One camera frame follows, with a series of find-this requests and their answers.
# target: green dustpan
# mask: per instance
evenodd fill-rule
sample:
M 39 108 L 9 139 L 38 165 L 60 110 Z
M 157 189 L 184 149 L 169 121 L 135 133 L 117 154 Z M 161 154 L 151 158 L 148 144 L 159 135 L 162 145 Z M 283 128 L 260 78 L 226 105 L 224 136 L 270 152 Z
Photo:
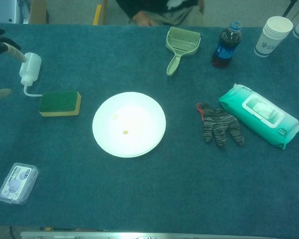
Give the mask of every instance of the green dustpan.
M 174 74 L 182 56 L 195 54 L 199 44 L 200 33 L 171 27 L 166 37 L 166 47 L 175 55 L 167 67 L 167 75 Z

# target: sponge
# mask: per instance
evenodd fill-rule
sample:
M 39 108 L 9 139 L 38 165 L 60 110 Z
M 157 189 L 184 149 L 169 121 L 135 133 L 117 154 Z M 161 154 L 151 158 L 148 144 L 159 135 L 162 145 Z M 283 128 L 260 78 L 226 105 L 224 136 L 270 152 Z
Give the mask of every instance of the sponge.
M 42 116 L 77 116 L 80 112 L 81 95 L 77 91 L 46 92 L 40 101 Z

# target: small plastic box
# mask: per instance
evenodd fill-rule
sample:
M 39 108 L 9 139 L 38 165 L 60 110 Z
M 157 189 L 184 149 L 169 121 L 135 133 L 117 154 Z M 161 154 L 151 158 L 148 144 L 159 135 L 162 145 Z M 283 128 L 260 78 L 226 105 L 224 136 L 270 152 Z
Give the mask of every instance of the small plastic box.
M 15 163 L 0 188 L 0 201 L 25 204 L 38 177 L 35 166 Z

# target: white plate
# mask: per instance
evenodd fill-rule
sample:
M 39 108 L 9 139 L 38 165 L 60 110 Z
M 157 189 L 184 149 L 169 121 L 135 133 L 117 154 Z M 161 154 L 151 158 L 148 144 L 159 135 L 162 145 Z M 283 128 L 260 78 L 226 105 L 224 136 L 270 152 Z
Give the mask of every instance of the white plate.
M 163 138 L 166 119 L 151 97 L 125 92 L 104 101 L 94 115 L 93 135 L 111 155 L 131 158 L 143 155 Z

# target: bottle label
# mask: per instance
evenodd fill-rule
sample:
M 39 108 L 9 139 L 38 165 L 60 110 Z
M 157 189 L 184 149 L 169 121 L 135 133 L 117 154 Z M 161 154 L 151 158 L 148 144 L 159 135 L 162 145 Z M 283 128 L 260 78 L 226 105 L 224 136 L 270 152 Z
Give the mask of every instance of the bottle label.
M 234 54 L 234 49 L 226 48 L 220 43 L 217 45 L 216 56 L 223 59 L 229 59 L 232 58 L 233 54 Z

